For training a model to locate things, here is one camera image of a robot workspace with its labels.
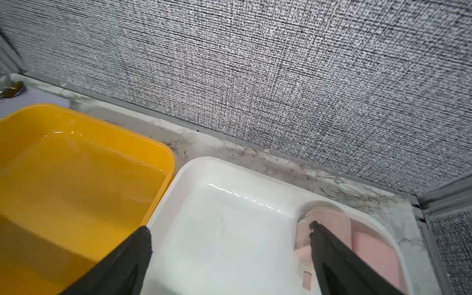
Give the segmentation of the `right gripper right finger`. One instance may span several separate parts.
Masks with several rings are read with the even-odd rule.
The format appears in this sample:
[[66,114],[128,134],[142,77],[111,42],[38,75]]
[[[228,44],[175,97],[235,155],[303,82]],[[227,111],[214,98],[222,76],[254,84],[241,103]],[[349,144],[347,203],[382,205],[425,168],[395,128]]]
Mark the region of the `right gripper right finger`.
[[323,295],[400,295],[402,292],[382,278],[324,225],[314,221],[311,258]]

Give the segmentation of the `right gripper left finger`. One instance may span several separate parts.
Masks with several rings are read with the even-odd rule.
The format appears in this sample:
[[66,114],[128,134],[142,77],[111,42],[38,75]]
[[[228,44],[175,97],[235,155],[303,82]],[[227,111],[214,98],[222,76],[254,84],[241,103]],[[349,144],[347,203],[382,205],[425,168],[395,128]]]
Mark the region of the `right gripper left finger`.
[[152,256],[151,233],[139,227],[110,254],[67,287],[63,295],[138,295]]

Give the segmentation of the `pink sharpener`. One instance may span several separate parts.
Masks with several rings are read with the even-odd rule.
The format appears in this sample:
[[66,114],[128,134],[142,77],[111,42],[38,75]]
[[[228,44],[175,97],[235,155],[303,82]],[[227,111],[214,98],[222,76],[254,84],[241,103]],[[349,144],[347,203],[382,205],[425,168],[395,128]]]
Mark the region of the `pink sharpener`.
[[396,288],[401,288],[397,253],[381,240],[362,232],[352,234],[352,250]]
[[314,266],[311,258],[310,224],[312,222],[326,227],[348,248],[352,248],[352,230],[349,217],[338,207],[316,206],[302,215],[296,226],[295,253],[299,257],[299,268],[302,271],[302,287],[310,291]]

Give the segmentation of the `yellow plastic tray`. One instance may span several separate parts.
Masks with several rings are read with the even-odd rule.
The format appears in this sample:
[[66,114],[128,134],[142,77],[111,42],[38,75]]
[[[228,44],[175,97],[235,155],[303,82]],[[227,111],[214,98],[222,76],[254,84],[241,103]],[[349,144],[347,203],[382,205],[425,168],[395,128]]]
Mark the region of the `yellow plastic tray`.
[[174,172],[163,143],[67,108],[2,118],[1,293],[61,293],[148,223]]

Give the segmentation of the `white plastic tray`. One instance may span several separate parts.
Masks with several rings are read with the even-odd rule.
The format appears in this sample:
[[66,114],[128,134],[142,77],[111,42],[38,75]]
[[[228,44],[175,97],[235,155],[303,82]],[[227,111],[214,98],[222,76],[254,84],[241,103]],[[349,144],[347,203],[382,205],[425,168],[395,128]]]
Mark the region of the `white plastic tray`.
[[304,295],[294,252],[299,218],[315,205],[400,252],[372,216],[214,157],[186,163],[147,227],[152,257],[144,295]]

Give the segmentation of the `lavender cutting board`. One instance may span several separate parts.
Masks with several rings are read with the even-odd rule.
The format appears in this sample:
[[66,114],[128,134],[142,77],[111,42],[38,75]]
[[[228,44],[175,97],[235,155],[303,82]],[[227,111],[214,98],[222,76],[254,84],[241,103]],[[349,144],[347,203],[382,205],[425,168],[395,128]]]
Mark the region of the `lavender cutting board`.
[[50,93],[35,88],[26,87],[22,93],[13,98],[1,98],[1,119],[34,104],[55,104],[64,108],[70,108],[71,102]]

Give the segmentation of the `metal spoon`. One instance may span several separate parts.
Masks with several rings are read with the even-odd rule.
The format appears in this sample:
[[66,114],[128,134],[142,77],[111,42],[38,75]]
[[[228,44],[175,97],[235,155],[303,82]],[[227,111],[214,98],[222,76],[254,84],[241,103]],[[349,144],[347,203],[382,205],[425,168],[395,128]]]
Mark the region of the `metal spoon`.
[[23,81],[13,81],[9,75],[1,76],[1,98],[13,98],[21,94],[25,85]]

